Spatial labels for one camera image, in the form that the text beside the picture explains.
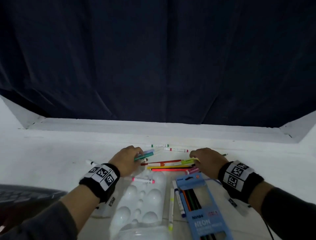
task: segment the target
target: black wristband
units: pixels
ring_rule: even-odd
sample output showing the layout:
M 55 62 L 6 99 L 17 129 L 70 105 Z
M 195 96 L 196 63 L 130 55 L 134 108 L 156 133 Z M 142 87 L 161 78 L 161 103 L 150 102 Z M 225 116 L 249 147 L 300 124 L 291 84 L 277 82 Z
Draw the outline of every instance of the black wristband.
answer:
M 116 175 L 116 179 L 110 183 L 108 189 L 104 190 L 103 187 L 100 185 L 100 182 L 105 181 L 106 178 L 111 174 L 110 172 L 108 173 L 108 175 L 105 175 L 105 177 L 100 182 L 94 180 L 91 177 L 84 177 L 79 182 L 80 185 L 86 185 L 96 197 L 100 198 L 100 203 L 106 202 L 110 198 L 110 196 L 113 194 L 115 190 L 115 185 L 120 178 L 120 172 L 116 166 L 110 163 L 104 163 L 102 165 L 108 166 Z M 93 169 L 91 169 L 88 172 L 88 174 L 97 173 L 99 170 L 100 168 L 96 166 Z
M 254 190 L 254 188 L 261 183 L 264 179 L 261 177 L 259 174 L 256 174 L 255 172 L 250 171 L 249 175 L 245 180 L 240 179 L 238 174 L 233 173 L 233 171 L 227 172 L 226 170 L 230 167 L 231 164 L 234 164 L 233 162 L 228 162 L 226 163 L 219 171 L 218 173 L 218 179 L 219 181 L 223 184 L 223 187 L 227 190 L 228 194 L 232 198 L 239 199 L 245 203 L 248 203 L 248 199 L 250 197 L 250 194 Z M 242 167 L 244 169 L 240 168 L 238 165 L 233 165 L 234 169 L 235 167 L 237 170 L 239 170 L 239 174 L 242 174 L 243 171 L 248 169 L 249 167 L 246 166 L 245 164 L 242 164 Z M 224 181 L 225 175 L 228 174 L 228 181 L 230 181 L 228 184 L 227 180 L 226 182 Z M 237 185 L 239 184 L 238 181 L 241 181 L 243 183 L 242 189 L 237 188 Z

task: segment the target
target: pink highlighter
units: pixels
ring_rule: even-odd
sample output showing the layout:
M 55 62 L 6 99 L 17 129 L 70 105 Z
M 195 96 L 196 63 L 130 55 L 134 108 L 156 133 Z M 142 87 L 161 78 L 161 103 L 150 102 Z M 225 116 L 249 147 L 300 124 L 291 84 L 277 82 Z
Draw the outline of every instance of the pink highlighter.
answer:
M 193 167 L 193 168 L 186 170 L 185 174 L 188 175 L 188 174 L 192 174 L 192 173 L 197 173 L 199 171 L 200 171 L 200 169 L 198 169 L 197 167 Z

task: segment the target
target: paint palette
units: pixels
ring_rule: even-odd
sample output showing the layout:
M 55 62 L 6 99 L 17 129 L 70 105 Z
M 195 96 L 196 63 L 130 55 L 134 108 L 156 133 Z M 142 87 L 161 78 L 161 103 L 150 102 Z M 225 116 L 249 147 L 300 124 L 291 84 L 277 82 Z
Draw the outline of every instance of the paint palette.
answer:
M 132 182 L 124 186 L 123 196 L 111 221 L 111 229 L 125 230 L 161 224 L 167 179 L 162 172 L 144 170 L 136 178 L 155 183 Z

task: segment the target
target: pencil box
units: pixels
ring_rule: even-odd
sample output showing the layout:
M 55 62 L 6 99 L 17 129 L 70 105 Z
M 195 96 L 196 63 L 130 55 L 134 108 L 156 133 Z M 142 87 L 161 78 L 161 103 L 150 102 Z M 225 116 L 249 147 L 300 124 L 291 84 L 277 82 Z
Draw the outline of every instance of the pencil box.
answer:
M 201 173 L 180 176 L 176 180 L 192 239 L 233 239 Z

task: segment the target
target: person's left hand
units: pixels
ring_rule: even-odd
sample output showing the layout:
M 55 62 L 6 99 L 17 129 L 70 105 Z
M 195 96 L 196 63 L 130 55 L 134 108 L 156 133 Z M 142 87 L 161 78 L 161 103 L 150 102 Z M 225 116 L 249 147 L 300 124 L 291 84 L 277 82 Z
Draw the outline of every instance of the person's left hand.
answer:
M 138 156 L 138 153 L 141 155 L 144 154 L 140 147 L 135 148 L 134 146 L 128 146 L 115 154 L 109 163 L 118 168 L 121 177 L 126 177 L 134 172 L 138 166 L 140 166 L 140 160 L 134 162 L 134 158 Z

